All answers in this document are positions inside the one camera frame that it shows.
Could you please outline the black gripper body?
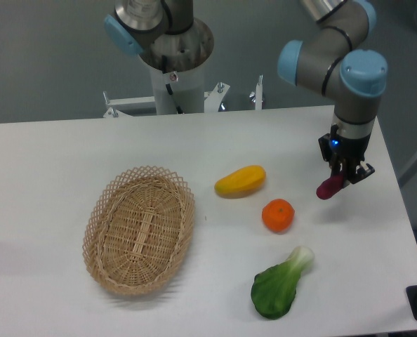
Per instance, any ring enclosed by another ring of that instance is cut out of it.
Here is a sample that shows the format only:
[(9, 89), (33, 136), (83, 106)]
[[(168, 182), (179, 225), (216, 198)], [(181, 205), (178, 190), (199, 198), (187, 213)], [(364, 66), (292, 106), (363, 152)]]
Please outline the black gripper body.
[(373, 125), (374, 121), (365, 124), (332, 121), (330, 131), (318, 139), (323, 160), (330, 167), (344, 159), (356, 164), (364, 161)]

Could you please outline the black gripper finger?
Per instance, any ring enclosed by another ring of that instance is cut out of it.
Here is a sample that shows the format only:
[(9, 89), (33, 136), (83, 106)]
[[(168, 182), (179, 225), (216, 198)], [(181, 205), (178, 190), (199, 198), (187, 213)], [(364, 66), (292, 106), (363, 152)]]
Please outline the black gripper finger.
[(354, 185), (368, 178), (375, 172), (375, 168), (364, 161), (351, 159), (345, 160), (342, 163), (342, 172), (343, 187), (347, 187), (348, 185)]
[(329, 159), (329, 168), (331, 169), (331, 177), (341, 173), (342, 161), (337, 154), (332, 154)]

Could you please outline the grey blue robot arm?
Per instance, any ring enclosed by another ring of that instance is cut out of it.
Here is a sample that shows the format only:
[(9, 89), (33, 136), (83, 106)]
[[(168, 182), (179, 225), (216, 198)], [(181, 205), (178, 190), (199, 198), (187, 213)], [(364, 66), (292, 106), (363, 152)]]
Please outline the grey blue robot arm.
[[(288, 42), (278, 61), (278, 75), (334, 101), (330, 131), (319, 139), (330, 177), (317, 191), (337, 192), (369, 177), (365, 162), (380, 98), (386, 88), (385, 58), (359, 45), (376, 24), (368, 1), (304, 1), (319, 27), (305, 43)], [(195, 18), (191, 1), (118, 1), (104, 28), (125, 54), (140, 58), (150, 69), (158, 114), (206, 112), (202, 67), (210, 58), (214, 38)]]

